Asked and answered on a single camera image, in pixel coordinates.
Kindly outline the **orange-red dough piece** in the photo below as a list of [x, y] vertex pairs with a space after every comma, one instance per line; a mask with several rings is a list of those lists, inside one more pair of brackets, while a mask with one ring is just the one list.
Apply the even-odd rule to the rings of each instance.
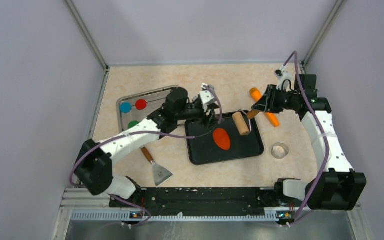
[[231, 139], [224, 128], [217, 128], [212, 134], [215, 144], [222, 150], [228, 151], [231, 148]]

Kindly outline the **black baking tray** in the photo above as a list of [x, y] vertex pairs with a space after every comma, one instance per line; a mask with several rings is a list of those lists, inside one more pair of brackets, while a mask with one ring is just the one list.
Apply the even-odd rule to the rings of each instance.
[[[188, 137], [186, 141], [189, 161], [194, 165], [207, 165], [221, 163], [244, 158], [257, 157], [264, 153], [265, 147], [259, 131], [252, 132], [247, 136], [240, 136], [232, 118], [233, 112], [223, 114], [220, 125], [210, 130], [203, 127], [196, 120], [185, 122], [185, 133]], [[217, 128], [227, 131], [231, 147], [229, 150], [220, 149], [213, 139], [213, 132]]]

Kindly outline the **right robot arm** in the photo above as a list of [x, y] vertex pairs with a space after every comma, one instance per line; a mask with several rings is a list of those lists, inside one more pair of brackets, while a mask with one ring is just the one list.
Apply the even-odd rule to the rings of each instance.
[[336, 134], [332, 108], [325, 97], [319, 97], [315, 74], [299, 74], [293, 90], [267, 86], [262, 98], [251, 109], [279, 114], [294, 111], [311, 140], [319, 173], [311, 182], [294, 178], [280, 178], [275, 183], [273, 200], [287, 206], [299, 200], [311, 210], [351, 211], [356, 206], [367, 179], [354, 170], [342, 150]]

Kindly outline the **wooden dough roller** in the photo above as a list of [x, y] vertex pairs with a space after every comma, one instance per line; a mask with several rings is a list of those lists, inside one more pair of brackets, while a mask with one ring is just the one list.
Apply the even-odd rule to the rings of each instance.
[[259, 113], [258, 110], [245, 111], [239, 109], [232, 114], [233, 122], [240, 136], [248, 136], [257, 131], [258, 125], [255, 117]]

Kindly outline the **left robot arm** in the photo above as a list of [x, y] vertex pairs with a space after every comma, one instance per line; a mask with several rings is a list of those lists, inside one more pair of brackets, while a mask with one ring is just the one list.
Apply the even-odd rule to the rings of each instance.
[[212, 85], [203, 83], [201, 91], [193, 99], [189, 98], [186, 89], [174, 87], [161, 107], [137, 125], [106, 140], [85, 141], [68, 180], [74, 185], [73, 177], [76, 176], [91, 195], [116, 195], [127, 206], [134, 207], [141, 198], [138, 186], [126, 176], [114, 175], [114, 165], [147, 144], [164, 137], [174, 137], [172, 132], [178, 128], [180, 121], [197, 120], [205, 128], [214, 128], [222, 122], [222, 115], [215, 113], [221, 108]]

